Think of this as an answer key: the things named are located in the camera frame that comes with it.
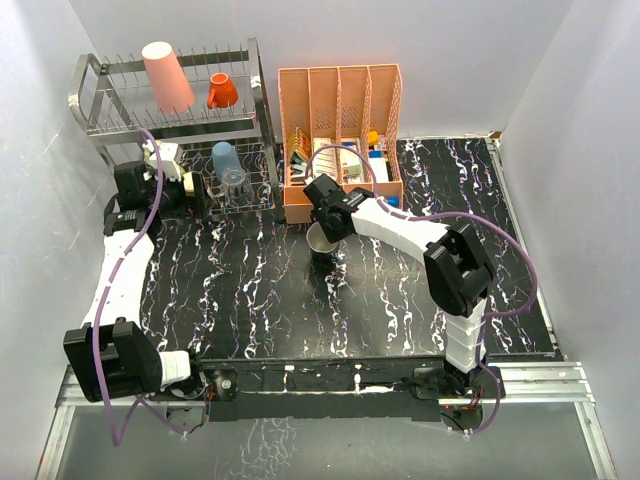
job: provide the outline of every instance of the pink cup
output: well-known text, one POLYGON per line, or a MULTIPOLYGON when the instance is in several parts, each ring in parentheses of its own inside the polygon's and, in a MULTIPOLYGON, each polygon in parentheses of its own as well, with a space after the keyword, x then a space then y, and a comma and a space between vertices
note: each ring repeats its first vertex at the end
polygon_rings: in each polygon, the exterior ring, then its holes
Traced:
POLYGON ((153 42, 142 49, 156 103, 165 113, 182 113, 196 101, 176 54, 167 42, 153 42))

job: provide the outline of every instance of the marble tabletop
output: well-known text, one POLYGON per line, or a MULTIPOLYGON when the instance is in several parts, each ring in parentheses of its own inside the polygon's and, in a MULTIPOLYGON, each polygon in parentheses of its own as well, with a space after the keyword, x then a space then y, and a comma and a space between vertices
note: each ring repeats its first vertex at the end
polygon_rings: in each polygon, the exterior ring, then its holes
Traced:
MULTIPOLYGON (((484 139, 400 140, 398 156, 405 209, 471 212, 515 235, 484 139)), ((279 224, 271 211, 165 225, 147 270, 145 333, 159 350, 194 347, 203 359, 443 352, 443 313, 418 262, 353 235, 333 261, 318 263, 306 229, 279 224)), ((523 262, 504 240, 479 233, 497 268, 489 308, 520 305, 530 290, 523 262)), ((538 304, 494 319, 486 345, 492 353, 553 352, 538 304)))

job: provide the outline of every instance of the white wall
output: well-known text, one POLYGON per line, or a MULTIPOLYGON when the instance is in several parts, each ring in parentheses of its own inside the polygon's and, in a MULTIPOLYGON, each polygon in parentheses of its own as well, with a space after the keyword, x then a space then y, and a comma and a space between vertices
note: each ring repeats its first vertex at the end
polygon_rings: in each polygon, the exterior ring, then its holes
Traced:
POLYGON ((584 363, 621 478, 638 478, 640 3, 576 2, 503 135, 558 340, 584 363))
POLYGON ((91 303, 110 176, 69 113, 93 49, 66 0, 0 0, 0 476, 33 478, 91 303))
POLYGON ((399 63, 400 136, 503 130, 571 0, 70 0, 115 60, 256 36, 280 133, 277 69, 399 63))

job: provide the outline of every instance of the red mug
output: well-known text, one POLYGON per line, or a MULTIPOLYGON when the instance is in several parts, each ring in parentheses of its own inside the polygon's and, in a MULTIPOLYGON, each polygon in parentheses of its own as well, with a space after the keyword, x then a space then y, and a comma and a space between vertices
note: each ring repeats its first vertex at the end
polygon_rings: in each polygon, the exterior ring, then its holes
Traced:
POLYGON ((226 73, 216 73, 209 82, 207 107, 227 108, 238 101, 238 90, 226 73))

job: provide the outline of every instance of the wire rack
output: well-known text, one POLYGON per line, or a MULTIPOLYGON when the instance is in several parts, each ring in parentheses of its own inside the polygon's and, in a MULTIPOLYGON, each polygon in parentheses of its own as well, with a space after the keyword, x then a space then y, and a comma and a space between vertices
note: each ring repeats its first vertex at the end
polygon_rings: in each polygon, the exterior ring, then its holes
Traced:
POLYGON ((191 48, 186 53, 178 49, 177 57, 196 98, 187 111, 167 114, 157 107, 144 61, 133 54, 116 55, 115 61, 105 57, 104 62, 86 54, 80 56, 69 94, 73 116, 110 168, 116 162, 107 147, 140 144, 138 130, 146 128, 156 139, 178 139, 186 151, 185 162, 195 162, 194 168, 203 169, 208 191, 217 204, 212 214, 275 208, 277 218, 284 221, 277 170, 281 154, 275 148, 257 40, 250 38, 246 49, 242 44, 238 49, 229 45, 226 49, 191 48), (234 106, 207 107, 209 80, 215 73, 226 73, 235 84, 238 102, 234 106), (212 175, 213 143, 209 139, 236 144, 242 161, 248 162, 245 171, 254 191, 251 201, 240 205, 222 198, 212 175))

